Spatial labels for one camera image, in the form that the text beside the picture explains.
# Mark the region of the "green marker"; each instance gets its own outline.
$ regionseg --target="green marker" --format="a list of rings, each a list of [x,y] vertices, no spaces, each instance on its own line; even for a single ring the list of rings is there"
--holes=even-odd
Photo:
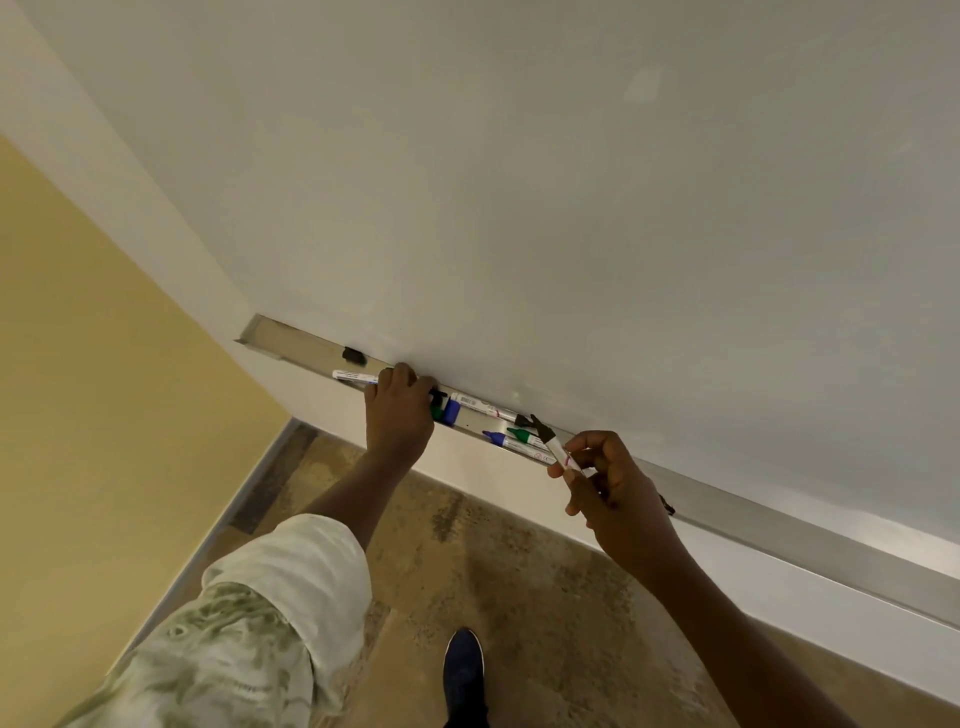
[[[518,429],[516,427],[507,427],[507,432],[516,437],[521,443],[526,443],[527,445],[546,450],[547,452],[550,451],[550,449],[543,444],[543,441],[533,432],[529,432],[525,429]]]

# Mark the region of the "hand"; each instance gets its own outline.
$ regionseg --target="hand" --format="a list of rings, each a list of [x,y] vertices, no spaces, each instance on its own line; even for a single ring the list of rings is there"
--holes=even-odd
[[[647,588],[652,588],[685,559],[686,548],[663,509],[653,482],[636,465],[615,432],[581,432],[566,444],[581,468],[596,468],[587,479],[560,463],[550,477],[563,476],[570,488],[569,516],[583,513],[597,543]]]
[[[417,377],[403,362],[380,372],[364,389],[367,451],[412,468],[433,434],[430,390],[436,386],[432,376]]]

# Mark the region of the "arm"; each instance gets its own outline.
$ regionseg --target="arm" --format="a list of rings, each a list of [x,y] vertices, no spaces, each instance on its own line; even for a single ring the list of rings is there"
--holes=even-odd
[[[646,587],[683,630],[743,728],[777,725],[855,728],[697,566],[660,504],[657,489],[612,432],[583,432],[567,443],[580,473],[550,466],[570,488],[570,516],[583,513],[597,543]],[[603,500],[598,486],[610,495]]]
[[[417,377],[408,364],[380,372],[364,390],[367,403],[367,452],[349,473],[303,513],[339,521],[367,549],[400,479],[420,459],[433,434],[432,376]]]

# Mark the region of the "blue shoe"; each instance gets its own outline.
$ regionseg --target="blue shoe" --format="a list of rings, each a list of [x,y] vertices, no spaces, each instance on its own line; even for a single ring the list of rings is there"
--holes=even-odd
[[[453,633],[444,656],[444,696],[447,717],[458,722],[486,723],[487,703],[483,691],[483,648],[473,630],[461,627]]]

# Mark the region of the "forearm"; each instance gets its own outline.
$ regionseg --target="forearm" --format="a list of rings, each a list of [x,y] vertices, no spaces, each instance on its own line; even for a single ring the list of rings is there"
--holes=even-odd
[[[683,630],[742,728],[855,728],[692,558],[652,591]]]
[[[397,483],[409,471],[410,466],[397,458],[368,451],[349,473],[304,508],[303,513],[339,521],[367,550]]]

